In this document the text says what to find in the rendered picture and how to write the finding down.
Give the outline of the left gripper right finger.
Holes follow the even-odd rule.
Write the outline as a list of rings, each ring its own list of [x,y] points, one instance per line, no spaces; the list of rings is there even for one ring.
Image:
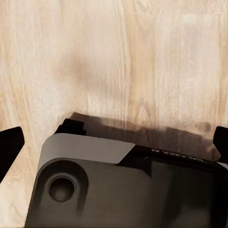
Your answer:
[[[213,144],[228,164],[228,128],[218,126],[214,133]]]

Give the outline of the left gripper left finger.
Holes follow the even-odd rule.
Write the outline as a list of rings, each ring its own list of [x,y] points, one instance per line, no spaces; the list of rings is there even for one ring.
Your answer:
[[[0,183],[25,144],[20,126],[0,132]]]

